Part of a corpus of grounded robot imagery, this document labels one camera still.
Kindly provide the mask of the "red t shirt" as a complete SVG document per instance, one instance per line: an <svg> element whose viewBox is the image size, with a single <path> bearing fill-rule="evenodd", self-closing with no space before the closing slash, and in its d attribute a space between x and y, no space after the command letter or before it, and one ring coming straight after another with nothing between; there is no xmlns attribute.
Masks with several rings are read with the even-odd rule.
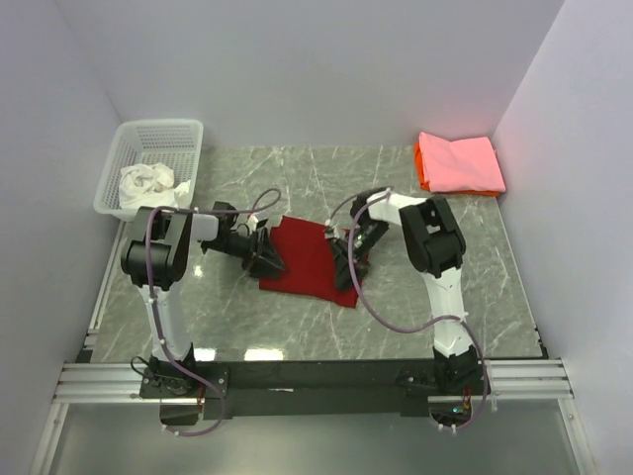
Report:
<svg viewBox="0 0 633 475"><path fill-rule="evenodd" d="M343 308L355 308L354 288L335 288L335 264L325 238L324 225L283 216L270 232L272 243L286 269L280 277L260 278L259 289L315 297Z"/></svg>

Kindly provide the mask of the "white crumpled t shirt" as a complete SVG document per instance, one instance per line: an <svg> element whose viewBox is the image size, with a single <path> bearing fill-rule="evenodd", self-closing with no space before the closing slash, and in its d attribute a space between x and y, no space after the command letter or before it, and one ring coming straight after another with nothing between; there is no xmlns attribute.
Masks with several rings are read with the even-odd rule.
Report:
<svg viewBox="0 0 633 475"><path fill-rule="evenodd" d="M177 183L174 171L162 162L136 164L121 169L119 203L122 209L140 207L185 206L191 190L191 181Z"/></svg>

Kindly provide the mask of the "aluminium frame rail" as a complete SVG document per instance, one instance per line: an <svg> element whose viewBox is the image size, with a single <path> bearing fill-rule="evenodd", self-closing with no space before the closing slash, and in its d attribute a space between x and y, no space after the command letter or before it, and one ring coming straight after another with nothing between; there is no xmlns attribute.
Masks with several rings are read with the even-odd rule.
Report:
<svg viewBox="0 0 633 475"><path fill-rule="evenodd" d="M213 389L179 400L148 386L146 321L107 318L61 369L31 472L49 473L66 439L85 473L596 473L568 371L535 324L472 327L486 365L459 427L430 417L463 397L437 386L431 331L333 315L193 324Z"/></svg>

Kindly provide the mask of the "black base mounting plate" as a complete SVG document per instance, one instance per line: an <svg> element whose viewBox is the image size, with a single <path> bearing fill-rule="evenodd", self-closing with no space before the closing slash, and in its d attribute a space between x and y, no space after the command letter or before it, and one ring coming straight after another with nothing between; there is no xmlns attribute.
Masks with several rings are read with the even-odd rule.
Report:
<svg viewBox="0 0 633 475"><path fill-rule="evenodd" d="M433 385L432 359L199 361L198 367L216 384L214 389L175 397L144 388L142 375L139 395L166 407L189 402L201 407L206 420L387 413L425 417L432 397L488 394L480 366L469 385L446 392Z"/></svg>

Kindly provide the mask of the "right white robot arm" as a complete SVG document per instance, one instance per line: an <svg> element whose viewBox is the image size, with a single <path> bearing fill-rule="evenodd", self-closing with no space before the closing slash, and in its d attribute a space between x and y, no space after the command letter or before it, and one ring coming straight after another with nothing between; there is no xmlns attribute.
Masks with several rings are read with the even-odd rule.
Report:
<svg viewBox="0 0 633 475"><path fill-rule="evenodd" d="M324 222L324 237L334 259L334 286L354 289L370 315L385 328L401 334L433 329L433 385L455 395L480 374L482 352L467 325L462 295L466 241L447 201L438 196L416 198L390 187L374 188L343 201L350 204L352 225L335 227L332 212ZM401 229L407 257L424 282L431 319L412 329L399 328L371 306L361 281L369 271L372 247L391 227Z"/></svg>

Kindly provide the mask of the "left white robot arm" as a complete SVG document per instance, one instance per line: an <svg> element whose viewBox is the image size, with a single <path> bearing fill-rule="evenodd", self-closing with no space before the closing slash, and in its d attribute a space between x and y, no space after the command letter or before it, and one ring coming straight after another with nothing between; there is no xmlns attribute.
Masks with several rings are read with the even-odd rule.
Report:
<svg viewBox="0 0 633 475"><path fill-rule="evenodd" d="M151 357L143 387L184 398L206 393L216 384L198 367L194 345L184 323L181 281L187 271L190 244L240 260L252 278L277 279L286 270L266 221L252 211L246 232L237 230L241 212L219 201L209 213L171 207L142 207L133 221L121 266L144 299L152 337Z"/></svg>

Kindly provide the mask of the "white plastic basket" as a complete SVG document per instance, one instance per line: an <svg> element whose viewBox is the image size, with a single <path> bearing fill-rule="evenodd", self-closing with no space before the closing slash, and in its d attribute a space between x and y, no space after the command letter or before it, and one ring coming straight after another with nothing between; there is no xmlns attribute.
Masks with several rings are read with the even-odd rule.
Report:
<svg viewBox="0 0 633 475"><path fill-rule="evenodd" d="M106 158L94 210L130 222L143 206L189 207L203 133L203 124L192 119L121 124Z"/></svg>

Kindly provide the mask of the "pink folded t shirt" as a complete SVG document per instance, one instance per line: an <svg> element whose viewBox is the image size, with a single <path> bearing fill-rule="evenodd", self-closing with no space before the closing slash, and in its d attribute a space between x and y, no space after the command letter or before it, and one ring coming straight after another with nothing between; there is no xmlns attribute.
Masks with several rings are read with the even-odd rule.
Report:
<svg viewBox="0 0 633 475"><path fill-rule="evenodd" d="M487 137L449 141L420 133L417 142L431 193L506 191L496 152Z"/></svg>

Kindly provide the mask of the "orange folded t shirt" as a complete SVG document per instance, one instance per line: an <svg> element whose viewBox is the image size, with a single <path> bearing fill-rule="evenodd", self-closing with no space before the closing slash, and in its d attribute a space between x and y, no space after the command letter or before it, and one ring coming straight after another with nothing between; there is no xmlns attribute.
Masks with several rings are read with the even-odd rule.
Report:
<svg viewBox="0 0 633 475"><path fill-rule="evenodd" d="M430 189L429 182L425 179L425 175L424 175L425 169L424 169L424 162L423 162L423 154L418 142L416 142L413 146L413 156L414 156L415 170L416 170L420 188L424 191L430 192L431 189ZM500 192L460 190L460 191L449 191L449 194L498 197L500 195Z"/></svg>

